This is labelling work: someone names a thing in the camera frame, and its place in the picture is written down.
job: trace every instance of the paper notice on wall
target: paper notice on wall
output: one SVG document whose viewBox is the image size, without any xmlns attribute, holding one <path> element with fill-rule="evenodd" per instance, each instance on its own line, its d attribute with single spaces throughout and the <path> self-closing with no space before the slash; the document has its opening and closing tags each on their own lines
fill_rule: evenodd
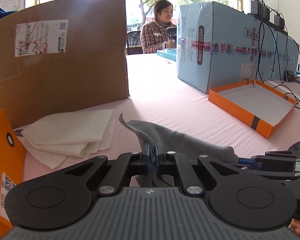
<svg viewBox="0 0 300 240">
<path fill-rule="evenodd" d="M 5 174 L 2 173 L 1 177 L 1 190 L 0 190 L 0 216 L 9 220 L 8 215 L 4 209 L 4 199 L 6 198 L 7 193 L 15 187 L 16 184 Z"/>
<path fill-rule="evenodd" d="M 38 21 L 17 25 L 15 57 L 65 53 L 68 20 Z"/>
<path fill-rule="evenodd" d="M 242 63 L 239 81 L 247 81 L 255 78 L 257 64 Z"/>
<path fill-rule="evenodd" d="M 0 0 L 0 8 L 6 12 L 18 11 L 20 9 L 20 0 Z"/>
</svg>

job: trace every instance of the gray cloth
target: gray cloth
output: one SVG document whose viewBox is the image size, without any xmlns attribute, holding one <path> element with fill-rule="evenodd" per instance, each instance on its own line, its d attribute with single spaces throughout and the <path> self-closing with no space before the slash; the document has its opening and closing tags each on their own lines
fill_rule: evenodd
<svg viewBox="0 0 300 240">
<path fill-rule="evenodd" d="M 119 121 L 138 136 L 141 148 L 144 142 L 150 143 L 153 149 L 154 145 L 158 143 L 164 152 L 183 153 L 190 160 L 196 160 L 199 155 L 206 154 L 226 163 L 237 164 L 239 162 L 238 156 L 231 146 L 217 146 L 151 122 L 131 120 L 126 123 L 122 114 Z M 141 187 L 158 187 L 159 184 L 166 187 L 173 184 L 171 180 L 167 181 L 169 184 L 165 184 L 161 177 L 156 176 L 154 166 L 150 168 L 148 176 L 138 176 L 137 181 Z"/>
</svg>

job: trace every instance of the chair backrest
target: chair backrest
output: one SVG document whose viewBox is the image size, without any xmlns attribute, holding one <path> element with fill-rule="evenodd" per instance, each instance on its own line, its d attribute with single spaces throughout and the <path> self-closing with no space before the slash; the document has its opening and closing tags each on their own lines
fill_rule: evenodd
<svg viewBox="0 0 300 240">
<path fill-rule="evenodd" d="M 141 31 L 129 32 L 127 34 L 127 49 L 128 55 L 143 54 L 140 40 Z"/>
</svg>

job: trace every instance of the black grommet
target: black grommet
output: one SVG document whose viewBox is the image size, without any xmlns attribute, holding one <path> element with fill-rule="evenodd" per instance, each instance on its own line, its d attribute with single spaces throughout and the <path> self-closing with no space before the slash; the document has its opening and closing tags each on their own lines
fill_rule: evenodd
<svg viewBox="0 0 300 240">
<path fill-rule="evenodd" d="M 8 141 L 8 144 L 11 146 L 11 147 L 14 147 L 14 140 L 11 136 L 10 133 L 7 133 L 7 141 Z"/>
</svg>

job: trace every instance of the checkered jacket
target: checkered jacket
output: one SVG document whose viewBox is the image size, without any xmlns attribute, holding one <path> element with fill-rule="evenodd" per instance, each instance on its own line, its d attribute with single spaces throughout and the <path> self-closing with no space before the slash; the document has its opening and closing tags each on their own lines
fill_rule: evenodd
<svg viewBox="0 0 300 240">
<path fill-rule="evenodd" d="M 140 34 L 143 53 L 157 53 L 157 50 L 165 49 L 169 41 L 166 27 L 172 26 L 176 27 L 172 22 L 163 26 L 155 19 L 143 25 Z"/>
</svg>

